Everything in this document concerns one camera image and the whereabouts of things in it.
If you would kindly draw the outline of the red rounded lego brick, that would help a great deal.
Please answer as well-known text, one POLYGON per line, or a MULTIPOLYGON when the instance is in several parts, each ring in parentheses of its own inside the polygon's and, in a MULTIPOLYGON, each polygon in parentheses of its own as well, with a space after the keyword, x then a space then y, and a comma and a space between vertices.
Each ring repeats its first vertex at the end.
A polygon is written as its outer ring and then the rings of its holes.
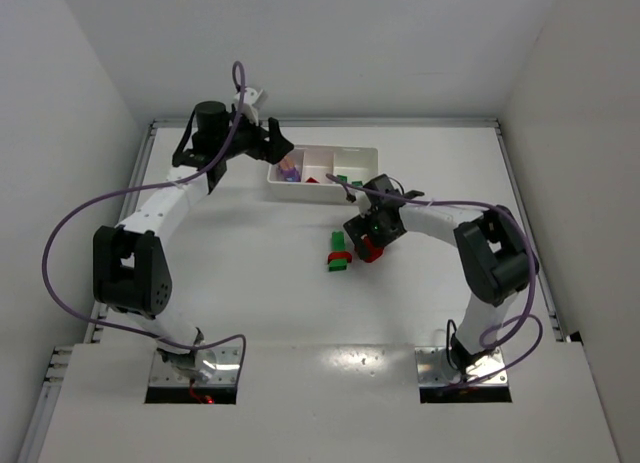
POLYGON ((363 236, 354 247, 359 259, 365 263, 373 263, 384 253, 384 249, 374 245, 367 235, 363 236))

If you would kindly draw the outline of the purple flower lego brick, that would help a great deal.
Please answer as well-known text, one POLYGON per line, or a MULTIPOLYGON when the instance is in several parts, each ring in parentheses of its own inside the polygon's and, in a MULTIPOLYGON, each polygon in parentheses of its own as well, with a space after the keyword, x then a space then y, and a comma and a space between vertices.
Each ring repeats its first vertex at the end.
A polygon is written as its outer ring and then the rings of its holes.
POLYGON ((300 182, 301 174, 296 167, 285 169, 281 171, 281 175, 286 182, 300 182))

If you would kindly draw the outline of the purple butterfly lego brick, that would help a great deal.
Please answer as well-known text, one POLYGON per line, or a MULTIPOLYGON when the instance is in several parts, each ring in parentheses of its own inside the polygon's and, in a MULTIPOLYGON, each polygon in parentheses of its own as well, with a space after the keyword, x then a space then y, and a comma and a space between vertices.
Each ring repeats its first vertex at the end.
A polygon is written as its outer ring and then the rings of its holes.
POLYGON ((295 166, 295 162, 289 157, 289 156, 285 156, 279 163, 278 163, 278 169, 279 172, 281 174, 282 170, 285 169, 290 169, 296 167, 295 166))

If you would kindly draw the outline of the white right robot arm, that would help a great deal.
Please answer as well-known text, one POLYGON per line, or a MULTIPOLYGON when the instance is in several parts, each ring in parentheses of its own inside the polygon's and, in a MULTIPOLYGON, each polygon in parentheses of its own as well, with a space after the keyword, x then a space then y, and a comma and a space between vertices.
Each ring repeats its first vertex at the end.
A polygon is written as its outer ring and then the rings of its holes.
POLYGON ((508 208, 421 202, 421 192, 403 192, 386 174, 363 185, 341 185, 346 200, 358 206, 344 230, 361 260, 376 259, 407 233, 426 235, 457 251, 470 300, 445 345, 449 368, 464 374, 502 344, 498 333, 504 326, 512 327, 506 338, 518 331, 526 317, 508 320, 508 309, 515 297, 528 291, 525 311, 531 310, 539 266, 508 208))

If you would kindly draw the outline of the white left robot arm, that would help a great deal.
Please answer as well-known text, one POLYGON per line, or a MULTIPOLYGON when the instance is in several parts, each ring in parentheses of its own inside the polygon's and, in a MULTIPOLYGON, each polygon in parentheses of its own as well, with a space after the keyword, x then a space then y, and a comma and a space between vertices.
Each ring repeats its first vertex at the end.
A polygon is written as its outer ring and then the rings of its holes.
POLYGON ((95 299, 150 333, 164 360, 183 371, 195 370, 205 354, 204 336, 170 302, 168 241, 216 188, 228 160, 247 155, 275 165, 293 148, 275 118, 261 124, 246 109, 218 101, 197 104, 172 155, 166 185, 117 225, 95 232, 95 299))

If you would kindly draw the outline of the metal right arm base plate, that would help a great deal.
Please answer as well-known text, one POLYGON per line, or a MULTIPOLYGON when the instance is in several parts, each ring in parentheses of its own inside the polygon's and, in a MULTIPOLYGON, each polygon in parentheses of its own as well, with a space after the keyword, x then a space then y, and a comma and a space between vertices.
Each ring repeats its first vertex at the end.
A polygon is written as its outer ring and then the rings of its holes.
POLYGON ((441 346, 415 348, 415 360, 420 388, 463 386, 502 388, 508 386, 508 376, 499 349, 485 354, 463 372, 452 367, 441 346))

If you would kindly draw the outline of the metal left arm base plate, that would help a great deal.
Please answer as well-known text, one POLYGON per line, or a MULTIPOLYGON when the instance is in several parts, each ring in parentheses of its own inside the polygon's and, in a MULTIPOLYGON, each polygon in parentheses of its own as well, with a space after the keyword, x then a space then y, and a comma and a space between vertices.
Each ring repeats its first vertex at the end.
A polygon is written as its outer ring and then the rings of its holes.
POLYGON ((241 369, 239 347, 216 347, 189 354, 158 350, 152 359, 148 383, 152 388, 231 388, 241 369))

